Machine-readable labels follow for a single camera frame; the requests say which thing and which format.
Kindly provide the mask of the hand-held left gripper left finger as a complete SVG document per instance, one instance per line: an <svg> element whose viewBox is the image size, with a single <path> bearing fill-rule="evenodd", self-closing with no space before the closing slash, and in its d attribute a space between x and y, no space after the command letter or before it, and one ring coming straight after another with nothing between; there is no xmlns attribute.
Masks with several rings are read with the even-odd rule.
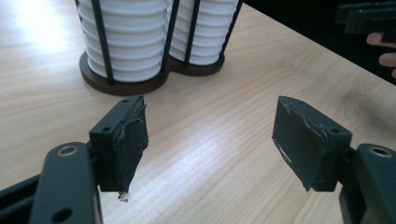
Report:
<svg viewBox="0 0 396 224"><path fill-rule="evenodd" d="M89 131L96 182L102 192L129 192L138 163L149 145L146 104L141 95L120 100Z"/></svg>

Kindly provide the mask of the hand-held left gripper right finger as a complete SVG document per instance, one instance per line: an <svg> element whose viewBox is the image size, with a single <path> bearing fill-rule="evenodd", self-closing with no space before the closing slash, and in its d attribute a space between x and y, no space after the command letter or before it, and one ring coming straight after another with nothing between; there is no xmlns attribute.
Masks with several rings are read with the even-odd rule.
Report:
<svg viewBox="0 0 396 224"><path fill-rule="evenodd" d="M301 100L280 96L272 139L306 190L335 190L337 162L352 139L349 130Z"/></svg>

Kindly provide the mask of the black wire cup rack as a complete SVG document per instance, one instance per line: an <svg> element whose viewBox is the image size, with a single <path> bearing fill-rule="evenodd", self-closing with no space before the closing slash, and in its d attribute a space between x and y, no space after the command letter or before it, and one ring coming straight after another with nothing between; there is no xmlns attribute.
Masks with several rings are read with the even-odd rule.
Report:
<svg viewBox="0 0 396 224"><path fill-rule="evenodd" d="M93 88L113 95L134 95L154 91L161 87L171 72L192 77L213 75L221 69L224 63L225 50L243 1L244 0L237 1L236 11L233 14L230 30L226 35L226 39L219 54L219 59L210 65L194 65L190 63L191 43L200 0L195 0L194 2L190 36L184 61L177 60L169 54L180 2L180 0L170 0L170 16L165 31L166 38L160 72L155 77L146 81L120 82L113 77L99 0L75 0L81 27L83 29L84 42L86 44L86 50L79 59L81 74L84 80Z"/></svg>

